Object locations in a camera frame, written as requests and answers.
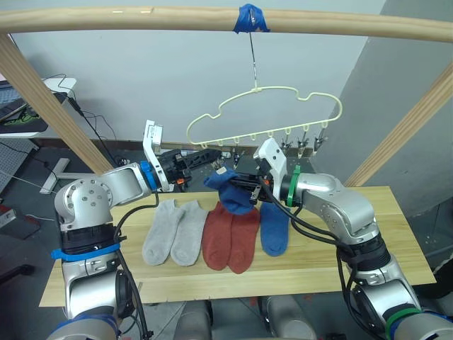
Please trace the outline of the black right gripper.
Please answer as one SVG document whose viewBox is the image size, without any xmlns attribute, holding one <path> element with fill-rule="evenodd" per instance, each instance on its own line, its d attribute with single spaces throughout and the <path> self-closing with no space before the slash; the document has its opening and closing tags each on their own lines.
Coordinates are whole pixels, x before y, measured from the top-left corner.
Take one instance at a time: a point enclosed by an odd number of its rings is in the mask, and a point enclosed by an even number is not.
<svg viewBox="0 0 453 340">
<path fill-rule="evenodd" d="M 271 187 L 271 176 L 265 173 L 258 164 L 250 157 L 245 157 L 239 161 L 239 166 L 235 170 L 237 176 L 229 179 L 229 183 L 249 194 L 249 203 L 256 205 L 260 202 L 271 202 L 269 196 L 259 186 L 260 177 L 265 184 Z"/>
</svg>

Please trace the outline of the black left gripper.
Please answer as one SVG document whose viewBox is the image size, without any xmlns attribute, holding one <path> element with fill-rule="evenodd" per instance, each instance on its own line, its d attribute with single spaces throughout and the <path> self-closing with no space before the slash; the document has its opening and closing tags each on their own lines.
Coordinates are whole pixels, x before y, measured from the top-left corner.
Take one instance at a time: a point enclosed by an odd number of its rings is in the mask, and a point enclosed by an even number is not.
<svg viewBox="0 0 453 340">
<path fill-rule="evenodd" d="M 164 174 L 169 183 L 182 184 L 192 179 L 191 170 L 199 169 L 207 164 L 216 163 L 222 158 L 222 151 L 218 149 L 201 149 L 186 156 L 180 149 L 174 149 L 158 156 Z"/>
</svg>

